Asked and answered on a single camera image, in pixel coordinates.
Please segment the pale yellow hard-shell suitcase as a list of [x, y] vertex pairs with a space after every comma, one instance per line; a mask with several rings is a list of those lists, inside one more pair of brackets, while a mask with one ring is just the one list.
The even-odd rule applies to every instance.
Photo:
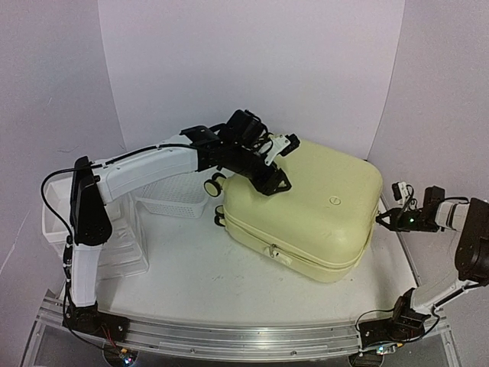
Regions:
[[349, 154], [303, 140], [276, 159], [291, 182], [265, 196], [238, 174], [214, 174], [203, 186], [222, 196], [215, 224], [237, 242], [321, 283], [341, 280], [360, 262], [374, 232], [380, 171]]

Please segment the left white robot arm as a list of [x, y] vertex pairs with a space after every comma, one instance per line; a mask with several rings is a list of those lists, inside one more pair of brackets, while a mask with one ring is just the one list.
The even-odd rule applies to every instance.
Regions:
[[102, 328], [101, 314], [91, 307], [96, 305], [99, 256], [112, 235], [106, 204], [148, 184], [214, 167], [249, 179], [265, 196], [285, 192], [292, 185], [274, 160], [299, 146], [295, 134], [273, 135], [255, 114], [239, 109], [226, 123], [186, 128], [156, 145], [116, 158], [97, 162], [79, 158], [70, 194], [73, 322], [87, 334]]

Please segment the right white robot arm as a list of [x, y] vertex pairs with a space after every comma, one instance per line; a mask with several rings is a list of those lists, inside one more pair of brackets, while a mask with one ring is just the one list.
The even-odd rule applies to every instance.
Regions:
[[385, 333], [400, 339], [411, 329], [421, 329], [425, 320], [445, 304], [488, 286], [488, 202], [474, 197], [447, 197], [444, 189], [432, 186], [425, 189], [423, 204], [418, 207], [411, 185], [397, 182], [391, 187], [399, 206], [377, 215], [377, 224], [391, 232], [449, 230], [459, 234], [455, 270], [440, 281], [407, 291], [386, 319]]

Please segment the white perforated plastic basket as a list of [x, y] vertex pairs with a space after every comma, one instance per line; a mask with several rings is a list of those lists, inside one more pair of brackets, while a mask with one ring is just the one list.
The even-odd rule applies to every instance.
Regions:
[[131, 194], [149, 213], [198, 219], [208, 202], [201, 174], [180, 174], [137, 188]]

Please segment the white plastic drawer organizer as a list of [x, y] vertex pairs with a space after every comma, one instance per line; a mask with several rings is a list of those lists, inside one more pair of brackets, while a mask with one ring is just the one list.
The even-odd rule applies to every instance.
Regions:
[[[47, 202], [66, 221], [70, 214], [71, 179], [49, 182], [44, 188]], [[148, 271], [147, 246], [144, 230], [133, 196], [129, 193], [105, 206], [112, 224], [112, 235], [103, 245], [99, 256], [97, 280], [123, 278]], [[45, 206], [42, 207], [41, 230], [47, 244], [63, 257], [68, 232], [62, 222]]]

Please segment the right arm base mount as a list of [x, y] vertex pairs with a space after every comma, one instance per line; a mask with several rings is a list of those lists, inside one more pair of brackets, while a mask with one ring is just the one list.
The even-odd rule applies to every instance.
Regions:
[[385, 343], [403, 343], [421, 337], [425, 333], [424, 323], [430, 318], [428, 314], [416, 312], [411, 307], [414, 288], [400, 296], [392, 315], [376, 320], [357, 323], [363, 349]]

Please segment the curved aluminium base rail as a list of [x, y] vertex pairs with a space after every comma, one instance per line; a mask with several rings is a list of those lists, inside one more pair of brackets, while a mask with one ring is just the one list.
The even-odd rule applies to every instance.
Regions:
[[350, 284], [165, 286], [125, 280], [99, 288], [99, 308], [129, 320], [120, 346], [225, 362], [316, 361], [364, 352], [359, 333], [388, 317], [386, 294]]

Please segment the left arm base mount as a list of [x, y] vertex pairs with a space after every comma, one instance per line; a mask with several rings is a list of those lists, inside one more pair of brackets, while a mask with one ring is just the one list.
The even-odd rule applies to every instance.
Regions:
[[104, 313], [98, 310], [98, 304], [89, 307], [69, 305], [65, 309], [63, 325], [76, 333], [99, 338], [110, 338], [114, 342], [124, 342], [128, 334], [127, 317]]

